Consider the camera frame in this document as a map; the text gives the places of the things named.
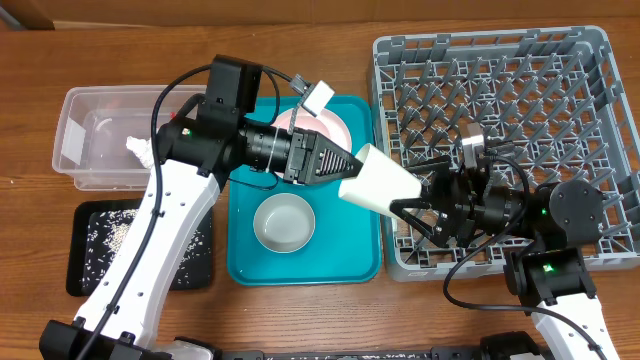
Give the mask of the white napkin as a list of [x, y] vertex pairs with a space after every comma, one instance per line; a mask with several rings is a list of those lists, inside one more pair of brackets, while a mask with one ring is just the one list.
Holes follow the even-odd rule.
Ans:
[[129, 136], [126, 139], [126, 148], [131, 151], [146, 169], [154, 166], [154, 157], [150, 139], [139, 139]]

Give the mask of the black plastic tray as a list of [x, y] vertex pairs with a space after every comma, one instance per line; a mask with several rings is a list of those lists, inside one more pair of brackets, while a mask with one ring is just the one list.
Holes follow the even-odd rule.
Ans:
[[66, 291], [69, 295], [80, 297], [79, 280], [83, 273], [87, 226], [89, 217], [94, 212], [114, 211], [123, 209], [137, 209], [139, 199], [88, 201], [80, 204], [74, 213], [73, 231], [66, 277]]

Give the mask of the grey dishwasher rack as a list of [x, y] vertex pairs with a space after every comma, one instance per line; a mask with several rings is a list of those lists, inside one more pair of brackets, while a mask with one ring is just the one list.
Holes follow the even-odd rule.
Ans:
[[402, 166], [462, 159], [470, 123], [510, 141], [532, 186], [582, 180], [605, 196], [592, 271], [639, 263], [639, 132], [596, 26], [383, 36], [372, 46], [376, 146]]

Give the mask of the large pink plate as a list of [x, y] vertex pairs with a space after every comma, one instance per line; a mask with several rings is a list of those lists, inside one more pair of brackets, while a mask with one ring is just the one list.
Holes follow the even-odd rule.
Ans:
[[312, 116], [304, 109], [299, 109], [296, 114], [295, 126], [300, 129], [317, 131], [344, 150], [348, 152], [352, 150], [349, 128], [338, 115], [328, 109], [323, 109], [317, 117]]

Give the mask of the grey bowl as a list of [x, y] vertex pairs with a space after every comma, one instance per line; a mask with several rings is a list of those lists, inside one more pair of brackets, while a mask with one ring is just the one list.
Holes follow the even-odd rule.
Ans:
[[316, 217], [310, 204], [292, 193], [279, 193], [257, 208], [253, 229], [259, 243], [271, 252], [293, 253], [311, 240]]

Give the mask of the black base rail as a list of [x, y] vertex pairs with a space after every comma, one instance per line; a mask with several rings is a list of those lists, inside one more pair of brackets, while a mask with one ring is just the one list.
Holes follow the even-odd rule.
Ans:
[[379, 350], [264, 353], [221, 351], [221, 360], [554, 360], [552, 352], [540, 347], [524, 331], [483, 337], [478, 345], [434, 346], [427, 350]]

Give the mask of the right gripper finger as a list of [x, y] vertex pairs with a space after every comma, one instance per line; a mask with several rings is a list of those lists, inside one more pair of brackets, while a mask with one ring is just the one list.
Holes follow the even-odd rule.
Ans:
[[453, 179], [451, 163], [451, 157], [444, 155], [409, 165], [406, 170], [417, 177], [423, 187], [445, 187], [449, 186]]
[[406, 222], [410, 227], [417, 230], [424, 238], [440, 248], [446, 248], [450, 235], [446, 231], [448, 215], [437, 211], [436, 222], [429, 225], [421, 217], [412, 213], [412, 210], [429, 210], [431, 205], [424, 199], [396, 199], [390, 203], [390, 211], [393, 215]]

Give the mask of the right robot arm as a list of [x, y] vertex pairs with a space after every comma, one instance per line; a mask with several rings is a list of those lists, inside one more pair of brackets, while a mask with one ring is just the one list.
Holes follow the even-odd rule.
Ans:
[[435, 173], [413, 197], [396, 199], [390, 211], [425, 240], [465, 249], [445, 277], [507, 236], [529, 240], [507, 254], [503, 272], [518, 304], [481, 304], [447, 299], [466, 309], [523, 312], [530, 316], [556, 359], [615, 359], [595, 284], [581, 248], [600, 240], [603, 194], [582, 180], [531, 188], [513, 159], [488, 155], [475, 167], [449, 170], [441, 157], [416, 166]]

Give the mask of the cream paper cup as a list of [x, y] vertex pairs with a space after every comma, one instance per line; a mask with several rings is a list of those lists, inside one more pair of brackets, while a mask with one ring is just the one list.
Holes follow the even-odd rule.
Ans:
[[363, 166], [355, 178], [341, 181], [338, 190], [341, 200], [398, 219], [390, 211], [391, 202], [420, 196], [421, 182], [374, 145], [364, 145], [356, 159]]

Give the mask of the teal plastic tray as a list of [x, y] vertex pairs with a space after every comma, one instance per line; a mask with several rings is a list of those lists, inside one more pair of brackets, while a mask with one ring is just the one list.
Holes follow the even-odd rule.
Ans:
[[[366, 282], [382, 262], [380, 216], [338, 197], [337, 182], [314, 186], [277, 183], [269, 174], [243, 166], [231, 174], [227, 269], [245, 286]], [[315, 213], [310, 241], [293, 253], [276, 253], [259, 243], [253, 219], [272, 195], [302, 197]]]

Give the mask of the cardboard backdrop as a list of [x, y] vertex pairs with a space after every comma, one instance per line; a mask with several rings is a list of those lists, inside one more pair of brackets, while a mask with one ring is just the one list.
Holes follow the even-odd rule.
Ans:
[[4, 0], [21, 25], [324, 24], [637, 16], [633, 0]]

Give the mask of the clear plastic bin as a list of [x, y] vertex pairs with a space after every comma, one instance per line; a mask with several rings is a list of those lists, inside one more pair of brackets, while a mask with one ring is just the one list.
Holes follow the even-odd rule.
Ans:
[[126, 147], [150, 137], [151, 113], [162, 85], [70, 89], [57, 125], [52, 168], [81, 191], [144, 191], [150, 170]]

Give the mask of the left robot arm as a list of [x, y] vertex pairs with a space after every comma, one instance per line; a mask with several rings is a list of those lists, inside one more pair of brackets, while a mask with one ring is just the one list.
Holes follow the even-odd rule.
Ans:
[[203, 92], [166, 124], [151, 125], [153, 167], [126, 238], [100, 284], [71, 323], [50, 321], [39, 340], [45, 359], [217, 359], [197, 340], [160, 345], [164, 303], [202, 219], [240, 166], [288, 183], [355, 177], [361, 162], [326, 136], [250, 119], [270, 67], [219, 55], [205, 66]]

